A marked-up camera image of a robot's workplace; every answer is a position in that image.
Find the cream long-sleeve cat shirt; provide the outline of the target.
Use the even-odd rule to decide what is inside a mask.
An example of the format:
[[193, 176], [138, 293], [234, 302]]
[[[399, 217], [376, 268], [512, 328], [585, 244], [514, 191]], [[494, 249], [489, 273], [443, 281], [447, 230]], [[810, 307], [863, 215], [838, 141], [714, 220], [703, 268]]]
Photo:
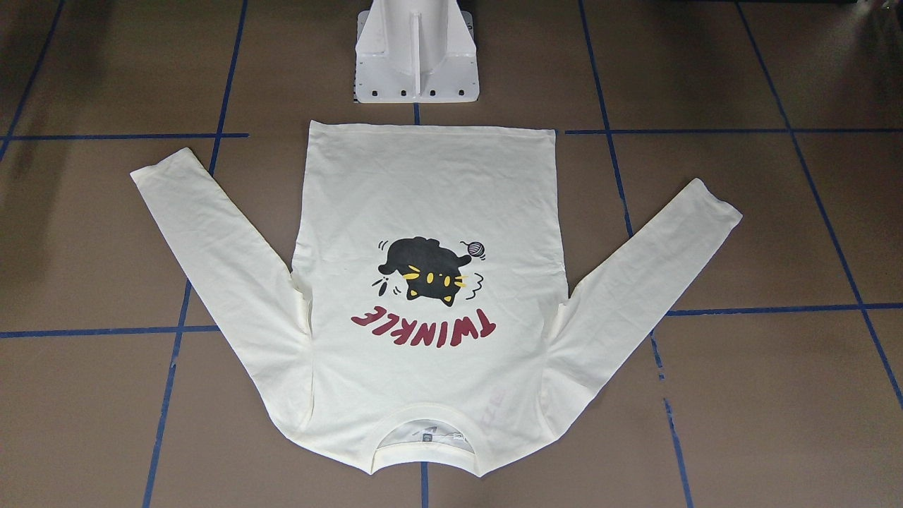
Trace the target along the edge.
[[741, 221], [693, 179], [569, 289], [555, 142], [314, 121], [290, 263], [190, 149], [131, 177], [284, 437], [481, 477], [558, 440]]

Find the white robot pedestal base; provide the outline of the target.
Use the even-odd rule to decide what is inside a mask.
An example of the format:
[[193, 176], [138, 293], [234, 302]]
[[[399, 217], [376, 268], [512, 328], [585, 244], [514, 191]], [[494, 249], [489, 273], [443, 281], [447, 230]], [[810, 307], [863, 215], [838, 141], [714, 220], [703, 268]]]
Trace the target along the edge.
[[478, 100], [472, 15], [457, 1], [374, 1], [357, 17], [354, 97], [364, 104]]

